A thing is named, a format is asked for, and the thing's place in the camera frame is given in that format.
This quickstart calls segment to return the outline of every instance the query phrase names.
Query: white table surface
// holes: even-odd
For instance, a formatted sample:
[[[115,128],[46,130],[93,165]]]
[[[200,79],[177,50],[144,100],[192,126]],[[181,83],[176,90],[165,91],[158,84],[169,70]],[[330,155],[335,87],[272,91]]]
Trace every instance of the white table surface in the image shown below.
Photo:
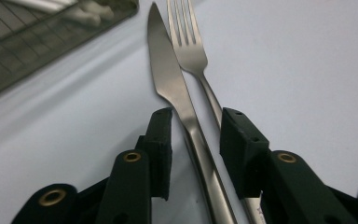
[[[106,178],[133,149],[155,92],[146,44],[152,1],[138,14],[0,94],[0,223],[37,190],[79,191]],[[167,21],[166,2],[158,0]],[[194,1],[209,65],[225,107],[245,113],[272,150],[300,155],[322,181],[358,191],[358,0]],[[218,130],[200,85],[185,74],[201,126],[239,223],[247,223],[218,155]],[[153,200],[153,223],[207,223],[177,117],[170,199]]]

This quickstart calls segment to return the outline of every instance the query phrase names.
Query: knife blade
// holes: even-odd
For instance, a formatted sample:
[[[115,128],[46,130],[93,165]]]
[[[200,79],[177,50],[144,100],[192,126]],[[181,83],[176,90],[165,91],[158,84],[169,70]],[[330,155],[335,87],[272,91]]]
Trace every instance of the knife blade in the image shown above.
[[[201,130],[156,3],[153,3],[149,11],[147,42],[156,91],[174,107],[182,122],[187,148],[199,175],[210,220],[213,224],[235,224],[237,220]]]

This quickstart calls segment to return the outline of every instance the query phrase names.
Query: wire rack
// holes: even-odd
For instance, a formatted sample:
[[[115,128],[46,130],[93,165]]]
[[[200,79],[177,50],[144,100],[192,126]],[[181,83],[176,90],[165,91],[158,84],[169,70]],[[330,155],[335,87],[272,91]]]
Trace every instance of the wire rack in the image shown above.
[[[76,5],[47,14],[0,1],[0,91],[134,15],[139,6],[137,0],[95,2],[110,6],[115,13],[98,27],[65,20],[65,12]]]

